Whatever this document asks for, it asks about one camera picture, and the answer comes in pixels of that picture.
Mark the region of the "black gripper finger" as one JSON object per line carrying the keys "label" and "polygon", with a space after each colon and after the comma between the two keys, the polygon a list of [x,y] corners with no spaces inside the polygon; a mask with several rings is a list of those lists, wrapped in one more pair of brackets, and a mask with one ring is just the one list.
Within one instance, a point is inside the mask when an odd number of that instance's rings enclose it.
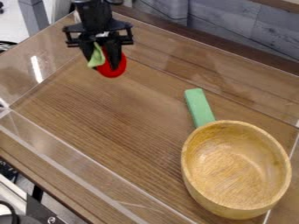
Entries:
{"label": "black gripper finger", "polygon": [[104,43],[104,50],[106,53],[106,60],[112,70],[118,68],[121,60],[121,45],[116,39],[109,39]]}
{"label": "black gripper finger", "polygon": [[81,50],[85,59],[89,60],[92,57],[93,50],[94,50],[93,41],[81,39],[78,41],[78,49]]}

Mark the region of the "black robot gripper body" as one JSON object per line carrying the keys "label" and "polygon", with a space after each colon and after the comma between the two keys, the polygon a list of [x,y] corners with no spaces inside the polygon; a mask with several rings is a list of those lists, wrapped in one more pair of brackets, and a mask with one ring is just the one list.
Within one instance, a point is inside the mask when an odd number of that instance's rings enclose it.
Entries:
{"label": "black robot gripper body", "polygon": [[70,0],[78,13],[80,22],[62,27],[68,47],[78,47],[86,39],[105,43],[116,39],[121,45],[133,44],[132,25],[112,17],[112,5],[121,5],[124,0]]}

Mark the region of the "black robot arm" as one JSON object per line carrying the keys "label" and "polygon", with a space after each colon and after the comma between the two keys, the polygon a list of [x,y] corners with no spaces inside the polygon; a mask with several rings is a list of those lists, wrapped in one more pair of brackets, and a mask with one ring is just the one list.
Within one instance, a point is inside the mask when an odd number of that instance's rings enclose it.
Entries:
{"label": "black robot arm", "polygon": [[108,78],[126,69],[122,46],[133,44],[132,25],[113,19],[112,5],[122,0],[72,0],[78,22],[62,27],[66,46],[77,47],[88,67]]}

